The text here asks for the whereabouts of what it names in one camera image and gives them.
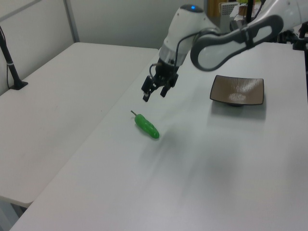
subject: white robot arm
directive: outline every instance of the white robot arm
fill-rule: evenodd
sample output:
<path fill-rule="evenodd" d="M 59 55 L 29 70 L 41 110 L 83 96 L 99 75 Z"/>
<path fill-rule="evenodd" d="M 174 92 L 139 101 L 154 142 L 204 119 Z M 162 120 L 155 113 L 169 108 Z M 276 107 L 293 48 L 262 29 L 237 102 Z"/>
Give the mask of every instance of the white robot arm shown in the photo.
<path fill-rule="evenodd" d="M 163 87 L 161 95 L 165 97 L 167 91 L 174 87 L 177 70 L 190 49 L 195 67 L 213 71 L 231 57 L 307 21 L 308 0 L 267 0 L 254 21 L 221 35 L 201 8 L 184 5 L 171 22 L 159 53 L 160 59 L 154 64 L 156 74 L 150 74 L 141 88 L 143 99 L 147 102 L 151 93 L 160 86 Z"/>

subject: table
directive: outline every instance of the table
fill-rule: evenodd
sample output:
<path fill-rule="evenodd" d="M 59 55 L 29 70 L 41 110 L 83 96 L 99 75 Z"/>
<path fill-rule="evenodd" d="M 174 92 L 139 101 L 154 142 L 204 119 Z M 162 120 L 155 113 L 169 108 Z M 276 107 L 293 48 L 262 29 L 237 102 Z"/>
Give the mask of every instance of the table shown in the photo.
<path fill-rule="evenodd" d="M 253 18 L 256 13 L 258 12 L 259 8 L 260 8 L 261 3 L 258 2 L 254 5 L 252 13 L 251 13 L 251 17 Z M 234 18 L 233 20 L 238 21 L 238 20 L 243 20 L 243 16 L 239 15 L 239 8 L 240 5 L 237 5 L 233 8 L 233 11 L 230 14 L 230 18 Z"/>
<path fill-rule="evenodd" d="M 157 53 L 75 43 L 0 97 L 0 199 L 28 207 Z"/>
<path fill-rule="evenodd" d="M 263 43 L 208 73 L 186 58 L 175 88 L 145 103 L 148 65 L 12 231 L 306 230 L 303 52 Z M 264 104 L 211 101 L 216 74 L 264 78 Z M 140 131 L 130 110 L 160 139 Z"/>

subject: wall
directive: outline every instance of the wall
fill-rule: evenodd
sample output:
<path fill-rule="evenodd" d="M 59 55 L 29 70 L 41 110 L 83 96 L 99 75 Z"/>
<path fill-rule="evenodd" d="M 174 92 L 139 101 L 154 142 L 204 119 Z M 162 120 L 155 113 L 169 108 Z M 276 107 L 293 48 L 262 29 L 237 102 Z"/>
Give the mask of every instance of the wall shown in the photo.
<path fill-rule="evenodd" d="M 67 0 L 81 42 L 160 48 L 176 10 L 205 0 Z"/>
<path fill-rule="evenodd" d="M 21 79 L 73 44 L 63 0 L 39 1 L 0 25 Z M 0 95 L 6 90 L 6 61 L 0 52 Z"/>

